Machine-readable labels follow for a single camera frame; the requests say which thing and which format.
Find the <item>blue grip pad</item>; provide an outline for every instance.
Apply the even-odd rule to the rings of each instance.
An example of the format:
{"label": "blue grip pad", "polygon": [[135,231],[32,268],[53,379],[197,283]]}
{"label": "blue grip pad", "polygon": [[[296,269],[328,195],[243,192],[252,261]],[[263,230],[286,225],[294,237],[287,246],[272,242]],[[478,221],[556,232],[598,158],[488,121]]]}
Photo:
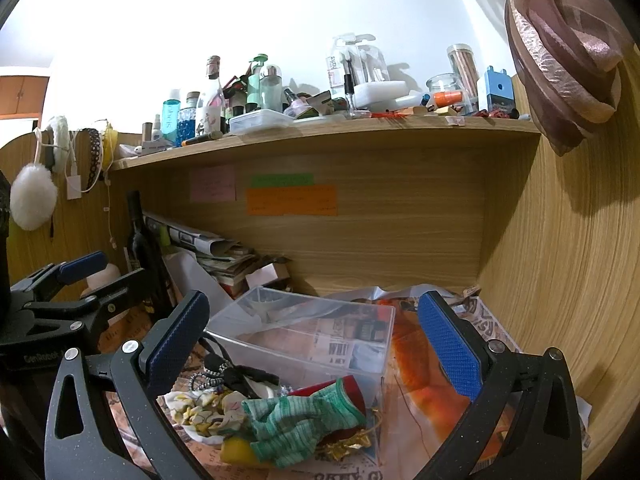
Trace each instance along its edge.
{"label": "blue grip pad", "polygon": [[172,314],[156,322],[145,337],[143,353],[146,390],[151,397],[171,391],[182,367],[209,321],[209,300],[201,292],[191,292]]}
{"label": "blue grip pad", "polygon": [[107,256],[102,251],[88,254],[72,262],[60,265],[56,279],[63,285],[71,285],[104,270],[107,266]]}
{"label": "blue grip pad", "polygon": [[428,294],[418,301],[418,321],[457,393],[476,400],[482,389],[480,361]]}

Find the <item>pink sticky note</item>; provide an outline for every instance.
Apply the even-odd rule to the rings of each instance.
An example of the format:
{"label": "pink sticky note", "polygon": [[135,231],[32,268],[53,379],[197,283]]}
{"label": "pink sticky note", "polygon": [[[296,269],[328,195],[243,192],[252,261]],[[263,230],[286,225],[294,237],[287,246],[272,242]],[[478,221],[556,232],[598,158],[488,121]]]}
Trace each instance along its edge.
{"label": "pink sticky note", "polygon": [[234,202],[236,172],[231,164],[194,168],[189,172],[190,198],[195,203]]}

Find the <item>cabinet door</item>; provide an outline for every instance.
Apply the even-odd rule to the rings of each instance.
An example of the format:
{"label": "cabinet door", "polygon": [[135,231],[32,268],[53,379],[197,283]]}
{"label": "cabinet door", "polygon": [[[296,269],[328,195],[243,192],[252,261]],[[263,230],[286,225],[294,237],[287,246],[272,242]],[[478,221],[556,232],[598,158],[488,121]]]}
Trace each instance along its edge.
{"label": "cabinet door", "polygon": [[48,84],[48,77],[24,76],[17,113],[33,114],[34,117],[38,117],[42,113]]}
{"label": "cabinet door", "polygon": [[23,75],[0,77],[0,116],[17,113],[23,81]]}

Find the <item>fluffy white earmuff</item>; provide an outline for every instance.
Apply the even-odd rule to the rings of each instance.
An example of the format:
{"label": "fluffy white earmuff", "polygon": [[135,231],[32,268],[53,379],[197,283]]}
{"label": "fluffy white earmuff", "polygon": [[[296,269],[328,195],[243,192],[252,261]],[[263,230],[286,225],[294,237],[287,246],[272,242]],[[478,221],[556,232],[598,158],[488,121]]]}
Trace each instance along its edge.
{"label": "fluffy white earmuff", "polygon": [[51,179],[51,173],[40,164],[42,133],[35,129],[38,144],[33,163],[20,170],[11,186],[9,207],[11,216],[25,231],[34,231],[43,225],[56,207],[58,188]]}
{"label": "fluffy white earmuff", "polygon": [[69,145],[71,144],[66,117],[64,115],[52,117],[45,130],[53,132],[53,160],[55,161],[53,172],[64,173],[66,159],[69,156]]}

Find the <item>green sticky note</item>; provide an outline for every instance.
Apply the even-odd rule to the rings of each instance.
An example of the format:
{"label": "green sticky note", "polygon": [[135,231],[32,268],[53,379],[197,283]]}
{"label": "green sticky note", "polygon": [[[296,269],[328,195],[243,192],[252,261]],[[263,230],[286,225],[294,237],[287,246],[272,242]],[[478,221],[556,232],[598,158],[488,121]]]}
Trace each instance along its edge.
{"label": "green sticky note", "polygon": [[251,177],[251,187],[312,186],[313,173],[267,173]]}

